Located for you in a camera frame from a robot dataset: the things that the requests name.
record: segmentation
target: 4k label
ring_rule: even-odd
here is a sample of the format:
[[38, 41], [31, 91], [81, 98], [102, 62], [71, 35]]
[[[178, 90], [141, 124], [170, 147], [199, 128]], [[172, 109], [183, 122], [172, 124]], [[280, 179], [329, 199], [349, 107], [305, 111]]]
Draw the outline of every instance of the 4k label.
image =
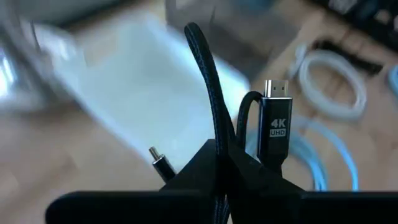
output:
[[269, 130], [269, 137], [285, 137], [286, 136], [286, 119], [275, 119], [271, 123], [273, 129]]

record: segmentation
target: cable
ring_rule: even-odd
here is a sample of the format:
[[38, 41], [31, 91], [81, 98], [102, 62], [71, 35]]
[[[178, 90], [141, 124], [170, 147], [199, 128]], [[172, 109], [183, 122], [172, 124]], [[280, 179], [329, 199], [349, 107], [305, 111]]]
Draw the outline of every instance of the cable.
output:
[[228, 200], [225, 198], [223, 213], [221, 214], [221, 224], [227, 224], [229, 219], [229, 214], [231, 211], [229, 210]]
[[[327, 50], [314, 50], [307, 56], [307, 46], [301, 45], [296, 49], [296, 62], [289, 68], [289, 78], [298, 74], [303, 94], [313, 107], [322, 113], [338, 119], [358, 119], [366, 106], [366, 87], [355, 68], [342, 56]], [[311, 65], [327, 65], [342, 74], [354, 89], [356, 101], [353, 106], [334, 102], [315, 86], [311, 79], [309, 68]]]
[[248, 116], [250, 105], [253, 101], [260, 102], [262, 94], [257, 91], [250, 91], [247, 93], [239, 107], [238, 121], [236, 125], [236, 138], [238, 146], [244, 149], [246, 145], [246, 128], [248, 125]]
[[[207, 91], [209, 94], [211, 112], [213, 114], [213, 123], [216, 140], [216, 153], [222, 158], [228, 154], [228, 143], [234, 141], [232, 121], [226, 109], [223, 92], [221, 90], [220, 79], [218, 78], [216, 65], [210, 52], [206, 38], [199, 26], [195, 23], [189, 23], [184, 28], [185, 37], [188, 40], [189, 47], [192, 51], [198, 67], [205, 80]], [[222, 175], [223, 164], [218, 165], [217, 175]], [[215, 195], [215, 211], [213, 223], [219, 224], [223, 215], [225, 205], [225, 186], [221, 182]]]
[[[292, 120], [292, 128], [298, 129], [302, 127], [313, 129], [317, 133], [324, 136], [331, 143], [333, 143], [333, 145], [345, 161], [346, 165], [348, 166], [352, 178], [352, 190], [359, 190], [358, 169], [356, 168], [355, 162], [351, 157], [351, 154], [349, 153], [349, 150], [347, 149], [345, 143], [333, 131], [330, 131], [321, 123], [309, 120], [304, 116], [295, 115]], [[314, 147], [297, 132], [292, 132], [291, 137], [292, 139], [290, 142], [290, 152], [293, 155], [298, 156], [310, 167], [314, 178], [315, 190], [328, 190], [326, 169], [319, 159], [318, 154], [314, 150]]]
[[287, 80], [266, 80], [259, 107], [257, 158], [282, 177], [282, 164], [289, 155], [293, 98]]
[[388, 76], [389, 83], [391, 90], [394, 92], [396, 97], [398, 97], [398, 65], [395, 66], [391, 72], [390, 75]]

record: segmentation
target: black object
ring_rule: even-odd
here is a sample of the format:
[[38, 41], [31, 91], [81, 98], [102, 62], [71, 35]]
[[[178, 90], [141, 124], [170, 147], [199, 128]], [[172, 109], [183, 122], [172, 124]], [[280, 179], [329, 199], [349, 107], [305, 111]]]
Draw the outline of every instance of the black object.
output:
[[[305, 192], [246, 154], [240, 147], [244, 136], [233, 133], [205, 39], [195, 24], [185, 32], [208, 88], [216, 139], [209, 139], [158, 192], [68, 194], [49, 206], [48, 224], [226, 223], [229, 211], [237, 224], [383, 223], [396, 218], [398, 194]], [[259, 101], [258, 94], [249, 94], [246, 99]]]
[[260, 106], [257, 157], [280, 176], [289, 153], [292, 102], [291, 97], [263, 97]]
[[[398, 16], [397, 0], [358, 0], [346, 9], [335, 7], [334, 2], [339, 0], [310, 0], [317, 3], [329, 11], [335, 13], [344, 21], [349, 22], [353, 27], [367, 33], [374, 40], [384, 44], [386, 47], [398, 52], [398, 31], [394, 29], [394, 19]], [[375, 15], [380, 10], [389, 12], [390, 17], [387, 22], [375, 19]]]
[[336, 54], [339, 54], [347, 59], [347, 61], [349, 61], [355, 67], [367, 71], [371, 76], [377, 75], [383, 69], [383, 65], [381, 65], [380, 63], [370, 62], [369, 60], [359, 58], [355, 54], [351, 54], [345, 49], [337, 46], [330, 39], [316, 40], [313, 43], [312, 47], [314, 49], [330, 50]]
[[149, 152], [152, 154], [152, 157], [155, 161], [152, 163], [157, 173], [163, 179], [164, 182], [168, 182], [169, 180], [175, 177], [175, 171], [173, 167], [170, 165], [169, 160], [165, 155], [159, 155], [155, 147], [151, 147]]

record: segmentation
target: black cable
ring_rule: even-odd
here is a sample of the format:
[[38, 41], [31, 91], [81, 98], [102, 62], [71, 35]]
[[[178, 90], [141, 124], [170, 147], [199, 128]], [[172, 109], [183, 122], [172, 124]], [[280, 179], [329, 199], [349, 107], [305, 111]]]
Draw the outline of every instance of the black cable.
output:
[[[257, 91], [250, 91], [244, 96], [241, 106], [239, 107], [239, 114], [236, 125], [236, 144], [243, 150], [245, 150], [246, 147], [246, 130], [248, 125], [248, 117], [249, 117], [249, 110], [251, 103], [253, 101], [261, 103], [262, 97], [263, 95]], [[228, 201], [225, 200], [224, 208], [221, 214], [221, 224], [228, 223], [228, 218], [230, 213], [231, 212], [229, 210]]]
[[[189, 23], [185, 26], [184, 33], [201, 74], [205, 79], [215, 127], [216, 152], [217, 155], [222, 158], [228, 154], [229, 142], [233, 142], [243, 149], [245, 148], [246, 126], [248, 123], [250, 105], [253, 101], [259, 102], [262, 95], [256, 91], [251, 91], [243, 98], [239, 108], [237, 135], [235, 135], [231, 117], [225, 106], [213, 56], [209, 50], [205, 36], [195, 23]], [[224, 167], [219, 167], [218, 172], [220, 175], [223, 175], [223, 169]], [[225, 195], [225, 187], [223, 183], [221, 183], [215, 195], [213, 223], [225, 224], [228, 222], [230, 210]]]
[[213, 113], [216, 151], [218, 155], [225, 156], [228, 152], [229, 122], [227, 126], [227, 118], [225, 117], [226, 107], [216, 65], [205, 36], [199, 26], [191, 22], [185, 26], [184, 33], [201, 74], [205, 79], [211, 111]]
[[[209, 50], [205, 36], [203, 35], [199, 26], [191, 22], [185, 26], [184, 33], [188, 40], [192, 54], [197, 61], [201, 74], [205, 79], [215, 127], [216, 153], [220, 156], [220, 159], [222, 159], [228, 154], [228, 142], [234, 140], [235, 136], [233, 132], [232, 121], [225, 106], [216, 65]], [[218, 165], [217, 174], [223, 175], [224, 167], [222, 164]], [[215, 195], [215, 211], [213, 220], [213, 223], [215, 224], [219, 224], [221, 221], [226, 194], [223, 181], [221, 181], [217, 186], [218, 188]]]
[[246, 130], [248, 125], [248, 116], [250, 105], [253, 101], [261, 102], [263, 95], [257, 91], [247, 93], [241, 103], [238, 114], [238, 123], [236, 125], [236, 139], [240, 148], [246, 147]]

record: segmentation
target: wooden table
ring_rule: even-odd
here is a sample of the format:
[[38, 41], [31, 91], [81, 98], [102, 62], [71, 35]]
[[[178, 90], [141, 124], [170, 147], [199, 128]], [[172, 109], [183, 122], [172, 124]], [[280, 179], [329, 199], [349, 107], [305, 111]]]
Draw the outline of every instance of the wooden table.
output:
[[[163, 0], [147, 2], [140, 8], [165, 19]], [[136, 7], [126, 6], [100, 15], [84, 22], [80, 30], [91, 29], [92, 23], [98, 25], [132, 10]], [[398, 56], [304, 0], [281, 0], [274, 10], [299, 32], [253, 81], [252, 89], [262, 91], [265, 79], [284, 79], [296, 46], [323, 35], [332, 36], [359, 55], [384, 62], [386, 67], [378, 76], [368, 78], [362, 74], [368, 90], [368, 107], [357, 122], [327, 118], [307, 103], [295, 81], [290, 82], [289, 88], [295, 114], [324, 123], [345, 141], [357, 163], [361, 189], [397, 190], [398, 178], [394, 173], [398, 171], [398, 139], [394, 136], [398, 132], [398, 102], [386, 85], [386, 75], [391, 65], [398, 62]], [[326, 95], [341, 102], [353, 101], [352, 90], [338, 74], [325, 67], [313, 72], [314, 80]], [[255, 107], [249, 116], [252, 126], [257, 118]], [[333, 146], [316, 133], [302, 132], [319, 149], [329, 171], [330, 188], [348, 190], [349, 172]], [[1, 116], [0, 133], [1, 223], [43, 223], [46, 206], [71, 190], [158, 189], [162, 185], [148, 164], [76, 106], [30, 118]], [[134, 178], [138, 173], [146, 178]], [[312, 188], [308, 170], [294, 159], [285, 162], [284, 176], [305, 189]]]

